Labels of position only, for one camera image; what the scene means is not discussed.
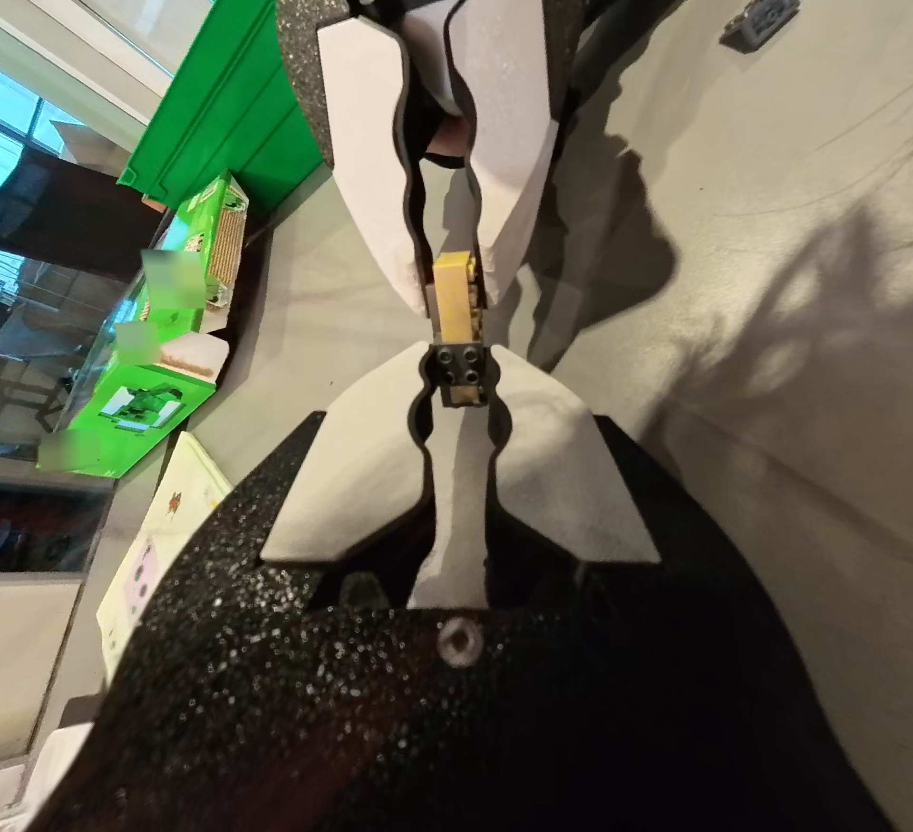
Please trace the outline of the green plastic crate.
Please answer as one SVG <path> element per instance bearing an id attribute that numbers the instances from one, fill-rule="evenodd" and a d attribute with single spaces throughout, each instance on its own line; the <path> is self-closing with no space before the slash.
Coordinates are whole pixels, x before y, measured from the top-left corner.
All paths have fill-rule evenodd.
<path id="1" fill-rule="evenodd" d="M 321 162 L 282 62 L 276 0 L 214 0 L 118 184 L 177 210 L 229 172 L 267 218 Z"/>

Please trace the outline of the open instruction booklet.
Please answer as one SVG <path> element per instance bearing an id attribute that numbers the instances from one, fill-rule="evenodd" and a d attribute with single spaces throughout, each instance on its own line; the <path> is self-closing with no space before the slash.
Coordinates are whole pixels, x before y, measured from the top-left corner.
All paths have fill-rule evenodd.
<path id="1" fill-rule="evenodd" d="M 182 432 L 140 530 L 97 608 L 105 686 L 156 587 L 232 489 L 201 443 Z"/>

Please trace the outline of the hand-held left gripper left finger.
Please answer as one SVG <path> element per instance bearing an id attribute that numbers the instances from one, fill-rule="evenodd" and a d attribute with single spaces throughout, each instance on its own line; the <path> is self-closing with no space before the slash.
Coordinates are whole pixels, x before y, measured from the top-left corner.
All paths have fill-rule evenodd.
<path id="1" fill-rule="evenodd" d="M 334 564 L 433 499 L 431 346 L 371 370 L 326 411 L 274 521 L 269 564 Z"/>

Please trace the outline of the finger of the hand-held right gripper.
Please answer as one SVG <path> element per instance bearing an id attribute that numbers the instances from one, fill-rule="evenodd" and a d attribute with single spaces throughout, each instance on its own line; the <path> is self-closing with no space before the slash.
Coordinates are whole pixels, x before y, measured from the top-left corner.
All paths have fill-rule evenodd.
<path id="1" fill-rule="evenodd" d="M 405 142 L 405 45 L 368 18 L 321 28 L 318 45 L 337 188 L 384 277 L 429 316 L 427 245 L 414 208 L 423 193 Z"/>
<path id="2" fill-rule="evenodd" d="M 445 23 L 453 93 L 470 121 L 466 154 L 486 305 L 524 262 L 558 133 L 543 0 L 461 0 Z"/>

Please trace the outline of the yellow brick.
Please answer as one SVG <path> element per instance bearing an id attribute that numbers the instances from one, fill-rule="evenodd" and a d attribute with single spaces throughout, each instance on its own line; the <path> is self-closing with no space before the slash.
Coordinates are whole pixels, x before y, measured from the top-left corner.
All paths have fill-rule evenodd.
<path id="1" fill-rule="evenodd" d="M 472 251 L 443 252 L 435 261 L 432 274 L 441 343 L 482 343 L 485 293 L 476 256 Z"/>

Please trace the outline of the black mesh office chair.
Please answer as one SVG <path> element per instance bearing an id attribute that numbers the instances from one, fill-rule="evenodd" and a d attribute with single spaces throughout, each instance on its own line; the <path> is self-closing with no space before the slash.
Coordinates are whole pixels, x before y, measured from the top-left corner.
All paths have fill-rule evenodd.
<path id="1" fill-rule="evenodd" d="M 161 218 L 113 177 L 25 148 L 1 187 L 1 250 L 128 283 Z"/>

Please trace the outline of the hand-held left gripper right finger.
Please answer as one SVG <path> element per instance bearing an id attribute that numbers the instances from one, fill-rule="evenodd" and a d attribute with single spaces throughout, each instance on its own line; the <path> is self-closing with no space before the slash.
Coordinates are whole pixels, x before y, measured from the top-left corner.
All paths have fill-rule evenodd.
<path id="1" fill-rule="evenodd" d="M 507 438 L 494 456 L 506 514 L 590 564 L 658 564 L 660 554 L 577 395 L 507 347 L 492 347 Z"/>

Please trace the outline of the green cardboard toy box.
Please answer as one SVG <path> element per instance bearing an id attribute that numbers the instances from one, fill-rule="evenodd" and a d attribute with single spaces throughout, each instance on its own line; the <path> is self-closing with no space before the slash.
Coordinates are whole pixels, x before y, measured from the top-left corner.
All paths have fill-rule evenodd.
<path id="1" fill-rule="evenodd" d="M 40 470 L 118 480 L 215 393 L 247 210 L 225 172 L 175 212 L 99 330 Z"/>

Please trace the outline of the grey desk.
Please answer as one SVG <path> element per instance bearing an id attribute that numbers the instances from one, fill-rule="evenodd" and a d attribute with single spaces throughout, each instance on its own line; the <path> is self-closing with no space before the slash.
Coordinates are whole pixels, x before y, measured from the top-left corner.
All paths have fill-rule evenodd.
<path id="1" fill-rule="evenodd" d="M 329 405 L 437 334 L 476 250 L 464 164 L 417 151 L 429 316 L 330 218 L 268 242 L 311 323 L 260 332 L 206 411 L 240 477 L 166 572 L 29 830 L 911 830 L 911 233 L 814 232 L 770 177 L 815 160 L 843 72 L 815 28 L 718 47 L 746 0 L 675 0 L 558 122 L 539 214 L 483 310 L 485 407 L 432 382 L 433 499 L 334 564 L 268 535 Z M 506 514 L 492 347 L 595 417 L 660 554 L 590 564 Z"/>

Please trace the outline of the dark grey square brick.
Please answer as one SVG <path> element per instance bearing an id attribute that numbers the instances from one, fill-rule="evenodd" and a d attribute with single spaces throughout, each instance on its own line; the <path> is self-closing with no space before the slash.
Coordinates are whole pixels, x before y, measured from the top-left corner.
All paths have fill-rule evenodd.
<path id="1" fill-rule="evenodd" d="M 758 51 L 801 9 L 800 0 L 751 0 L 722 30 L 719 43 L 741 54 Z"/>

